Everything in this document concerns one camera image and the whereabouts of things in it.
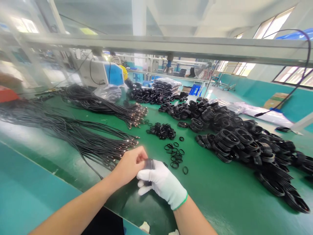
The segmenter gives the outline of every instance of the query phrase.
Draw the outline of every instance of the green glove cuff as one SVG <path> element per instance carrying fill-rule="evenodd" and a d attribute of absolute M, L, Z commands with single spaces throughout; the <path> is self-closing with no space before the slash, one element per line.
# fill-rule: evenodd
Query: green glove cuff
<path fill-rule="evenodd" d="M 175 208 L 173 211 L 175 211 L 175 210 L 177 210 L 178 208 L 180 208 L 180 207 L 187 201 L 187 198 L 188 198 L 188 194 L 187 194 L 185 200 L 184 200 L 177 208 Z"/>

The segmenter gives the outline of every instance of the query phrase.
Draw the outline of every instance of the hand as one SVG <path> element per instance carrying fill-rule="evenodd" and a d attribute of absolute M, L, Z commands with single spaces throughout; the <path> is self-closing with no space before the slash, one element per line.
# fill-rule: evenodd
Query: hand
<path fill-rule="evenodd" d="M 144 168 L 144 160 L 147 159 L 147 153 L 143 146 L 124 153 L 122 159 L 111 172 L 108 178 L 114 182 L 116 189 L 129 183 Z"/>
<path fill-rule="evenodd" d="M 178 179 L 170 172 L 163 162 L 153 160 L 155 170 L 141 170 L 137 174 L 138 194 L 144 195 L 153 189 L 161 198 L 165 199 L 172 210 L 177 210 L 187 200 L 187 191 L 180 184 Z M 152 186 L 144 186 L 143 181 L 152 181 Z"/>

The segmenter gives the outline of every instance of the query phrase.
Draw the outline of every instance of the cardboard box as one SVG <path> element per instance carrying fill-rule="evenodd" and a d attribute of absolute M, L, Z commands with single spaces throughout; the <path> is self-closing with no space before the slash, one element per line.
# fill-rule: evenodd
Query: cardboard box
<path fill-rule="evenodd" d="M 263 108 L 271 109 L 276 107 L 280 102 L 283 101 L 289 94 L 286 93 L 275 93 L 268 101 L 265 102 Z"/>
<path fill-rule="evenodd" d="M 182 91 L 185 91 L 187 93 L 189 93 L 191 91 L 191 86 L 183 86 L 183 90 Z"/>

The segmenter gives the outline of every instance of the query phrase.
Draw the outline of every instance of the yellow object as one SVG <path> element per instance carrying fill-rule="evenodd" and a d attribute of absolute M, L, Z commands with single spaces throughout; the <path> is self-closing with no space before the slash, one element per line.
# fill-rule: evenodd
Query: yellow object
<path fill-rule="evenodd" d="M 125 69 L 125 67 L 123 65 L 119 65 L 122 70 L 123 70 L 123 75 L 124 75 L 124 81 L 128 78 L 128 73 L 127 70 Z"/>
<path fill-rule="evenodd" d="M 80 28 L 80 30 L 87 35 L 98 35 L 96 32 L 92 31 L 89 28 Z"/>

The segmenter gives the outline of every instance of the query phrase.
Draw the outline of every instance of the plastic bag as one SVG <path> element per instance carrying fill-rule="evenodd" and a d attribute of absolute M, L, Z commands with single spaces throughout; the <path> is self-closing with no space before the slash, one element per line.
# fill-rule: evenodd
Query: plastic bag
<path fill-rule="evenodd" d="M 234 105 L 243 107 L 243 113 L 252 117 L 258 113 L 265 113 L 268 111 L 268 109 L 248 105 L 245 102 L 235 102 Z M 266 113 L 257 118 L 284 127 L 291 127 L 293 125 L 293 123 L 289 121 L 282 113 L 276 111 L 270 111 L 269 113 Z"/>
<path fill-rule="evenodd" d="M 106 85 L 99 86 L 94 91 L 94 94 L 105 100 L 115 103 L 121 98 L 122 91 L 118 86 L 109 84 L 107 86 Z"/>
<path fill-rule="evenodd" d="M 209 99 L 209 104 L 218 102 L 220 106 L 226 106 L 228 110 L 233 111 L 236 114 L 241 114 L 244 112 L 245 108 L 240 105 L 235 105 L 234 103 L 230 103 L 227 101 L 223 101 L 220 99 Z"/>
<path fill-rule="evenodd" d="M 182 86 L 180 82 L 177 82 L 170 78 L 156 78 L 153 80 L 155 84 L 164 86 L 164 89 L 173 90 L 174 88 Z"/>

